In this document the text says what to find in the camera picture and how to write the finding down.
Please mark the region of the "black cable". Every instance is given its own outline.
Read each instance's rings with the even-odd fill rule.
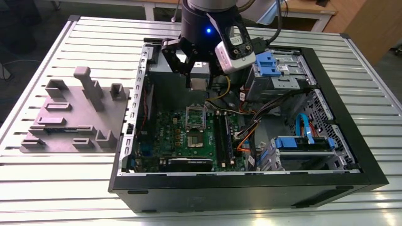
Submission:
[[[281,9],[280,9],[280,0],[276,0],[276,13],[277,13],[277,29],[275,31],[275,34],[272,35],[272,37],[265,40],[265,44],[267,46],[271,45],[272,41],[275,41],[275,39],[279,36],[279,33],[281,31]]]
[[[255,2],[255,0],[248,0],[248,2],[239,7],[239,13],[244,12],[251,7],[253,2]]]

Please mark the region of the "connector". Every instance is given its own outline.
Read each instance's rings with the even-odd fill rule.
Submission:
[[[267,44],[263,37],[251,39],[251,43],[252,43],[253,53],[255,54],[263,53],[264,50],[267,49]]]

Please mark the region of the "metal table surface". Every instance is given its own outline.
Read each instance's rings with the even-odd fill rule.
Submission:
[[[76,66],[101,86],[132,87],[144,37],[172,37],[180,25],[81,17],[68,21],[0,129],[0,224],[396,225],[402,220],[402,108],[349,40],[281,31],[275,45],[311,47],[328,73],[389,184],[319,208],[134,214],[106,192],[113,154],[26,154],[20,142],[44,103],[49,79],[78,85]],[[251,36],[273,30],[249,28]]]

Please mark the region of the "black plastic bracket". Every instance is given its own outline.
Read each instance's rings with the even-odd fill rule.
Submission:
[[[344,39],[351,39],[349,35],[345,33],[339,33],[340,37]]]
[[[81,18],[81,16],[78,16],[78,15],[69,15],[68,21],[78,21],[80,18]]]

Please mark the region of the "black wire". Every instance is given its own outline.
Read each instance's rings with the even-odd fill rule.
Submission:
[[[280,0],[276,0],[276,13],[277,13],[277,29],[275,34],[272,35],[272,37],[265,40],[265,44],[269,45],[272,43],[272,41],[275,41],[275,39],[279,36],[279,33],[281,31],[281,9],[280,9]]]
[[[288,5],[287,5],[287,0],[284,0],[284,5],[285,5],[285,11],[284,11],[284,17],[283,17],[283,18],[287,18],[287,15],[288,15]]]
[[[244,12],[253,4],[255,0],[248,0],[248,2],[239,7],[239,13]]]

